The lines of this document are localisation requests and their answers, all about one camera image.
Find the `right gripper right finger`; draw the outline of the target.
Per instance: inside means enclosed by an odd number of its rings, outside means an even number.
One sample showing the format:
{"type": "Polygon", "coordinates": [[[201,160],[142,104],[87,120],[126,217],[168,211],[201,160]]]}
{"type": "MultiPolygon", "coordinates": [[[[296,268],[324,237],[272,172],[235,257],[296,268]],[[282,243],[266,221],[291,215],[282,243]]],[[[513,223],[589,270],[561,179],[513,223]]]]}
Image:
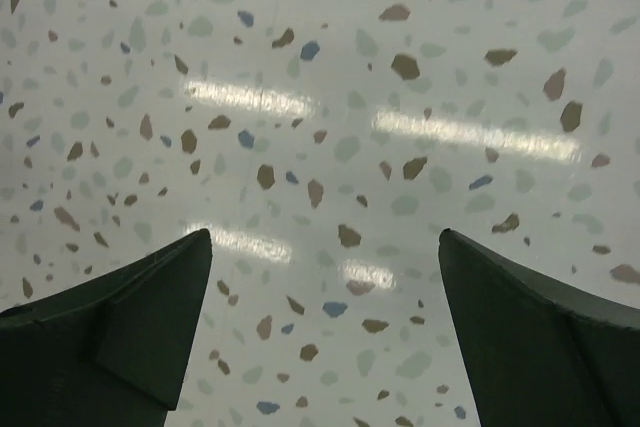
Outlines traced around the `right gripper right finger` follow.
{"type": "Polygon", "coordinates": [[[638,425],[637,309],[451,229],[438,260],[481,425],[638,425]]]}

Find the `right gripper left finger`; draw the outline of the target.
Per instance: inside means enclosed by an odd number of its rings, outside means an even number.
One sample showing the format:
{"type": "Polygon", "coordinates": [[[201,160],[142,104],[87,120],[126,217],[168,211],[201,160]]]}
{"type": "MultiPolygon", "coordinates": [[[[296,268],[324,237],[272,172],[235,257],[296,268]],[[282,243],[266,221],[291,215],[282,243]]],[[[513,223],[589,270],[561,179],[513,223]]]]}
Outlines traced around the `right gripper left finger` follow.
{"type": "Polygon", "coordinates": [[[206,229],[1,314],[4,426],[162,426],[180,398],[210,275],[206,229]]]}

